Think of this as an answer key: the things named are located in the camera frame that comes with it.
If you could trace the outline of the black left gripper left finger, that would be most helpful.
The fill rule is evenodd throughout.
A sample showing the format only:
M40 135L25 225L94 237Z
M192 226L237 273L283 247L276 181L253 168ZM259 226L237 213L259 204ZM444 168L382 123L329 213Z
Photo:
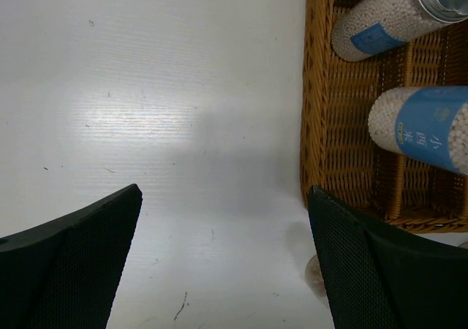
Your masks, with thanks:
M131 184L1 238L1 327L105 328L142 201Z

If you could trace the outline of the blue label silver cap bottle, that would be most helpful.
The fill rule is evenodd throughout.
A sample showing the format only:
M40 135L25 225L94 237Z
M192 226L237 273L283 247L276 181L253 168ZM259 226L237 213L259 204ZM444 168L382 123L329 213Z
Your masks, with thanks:
M362 0L336 21L331 44L356 62L466 19L467 0Z

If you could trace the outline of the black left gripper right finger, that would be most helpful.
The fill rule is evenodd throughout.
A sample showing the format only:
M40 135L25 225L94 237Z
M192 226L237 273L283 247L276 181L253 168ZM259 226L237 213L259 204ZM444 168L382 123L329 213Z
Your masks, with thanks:
M466 328L467 250L357 211L319 186L309 221L335 328Z

